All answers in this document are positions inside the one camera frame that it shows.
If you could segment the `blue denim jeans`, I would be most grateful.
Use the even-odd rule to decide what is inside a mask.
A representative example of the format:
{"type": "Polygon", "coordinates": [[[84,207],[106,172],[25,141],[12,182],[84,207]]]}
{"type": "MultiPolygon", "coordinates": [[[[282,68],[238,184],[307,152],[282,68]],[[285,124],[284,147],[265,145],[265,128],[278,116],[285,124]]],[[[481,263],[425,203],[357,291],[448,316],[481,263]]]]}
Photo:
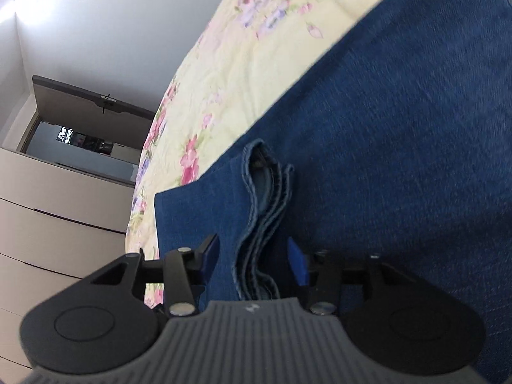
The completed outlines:
{"type": "Polygon", "coordinates": [[[161,253],[219,236],[205,301],[281,295],[288,240],[376,253],[474,308],[505,380],[511,0],[384,0],[155,220],[161,253]]]}

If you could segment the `beige wardrobe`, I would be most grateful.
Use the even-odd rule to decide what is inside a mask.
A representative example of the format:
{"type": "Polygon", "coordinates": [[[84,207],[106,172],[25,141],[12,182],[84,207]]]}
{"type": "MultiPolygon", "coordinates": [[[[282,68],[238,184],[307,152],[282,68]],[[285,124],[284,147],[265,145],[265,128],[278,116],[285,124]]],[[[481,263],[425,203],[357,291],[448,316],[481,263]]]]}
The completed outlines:
{"type": "Polygon", "coordinates": [[[31,372],[19,343],[39,302],[124,252],[133,189],[1,151],[1,380],[31,372]]]}

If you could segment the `hallway cabinet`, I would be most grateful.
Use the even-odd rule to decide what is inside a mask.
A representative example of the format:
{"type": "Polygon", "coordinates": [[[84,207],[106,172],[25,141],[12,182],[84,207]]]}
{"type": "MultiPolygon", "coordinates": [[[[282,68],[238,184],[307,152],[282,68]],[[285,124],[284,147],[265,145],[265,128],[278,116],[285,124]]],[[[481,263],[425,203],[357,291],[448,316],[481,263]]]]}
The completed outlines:
{"type": "Polygon", "coordinates": [[[133,185],[140,150],[79,133],[68,127],[40,122],[26,154],[71,170],[133,185]]]}

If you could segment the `dark brown door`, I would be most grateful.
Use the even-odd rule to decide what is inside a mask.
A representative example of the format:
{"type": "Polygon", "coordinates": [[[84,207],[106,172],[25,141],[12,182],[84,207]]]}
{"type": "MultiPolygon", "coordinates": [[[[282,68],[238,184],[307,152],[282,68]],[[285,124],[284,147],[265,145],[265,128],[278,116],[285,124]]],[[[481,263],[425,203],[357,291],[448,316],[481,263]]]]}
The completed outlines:
{"type": "Polygon", "coordinates": [[[141,150],[155,114],[108,95],[32,76],[42,121],[141,150]]]}

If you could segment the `floral yellow bed quilt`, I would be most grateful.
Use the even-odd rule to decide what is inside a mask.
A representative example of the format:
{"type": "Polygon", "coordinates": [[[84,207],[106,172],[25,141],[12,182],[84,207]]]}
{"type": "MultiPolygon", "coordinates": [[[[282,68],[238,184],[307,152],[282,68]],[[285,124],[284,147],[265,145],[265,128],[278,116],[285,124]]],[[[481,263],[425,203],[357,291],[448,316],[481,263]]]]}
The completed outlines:
{"type": "Polygon", "coordinates": [[[223,0],[169,83],[142,148],[127,252],[161,259],[220,240],[200,294],[299,299],[287,259],[357,264],[417,204],[402,43],[422,0],[223,0]]]}

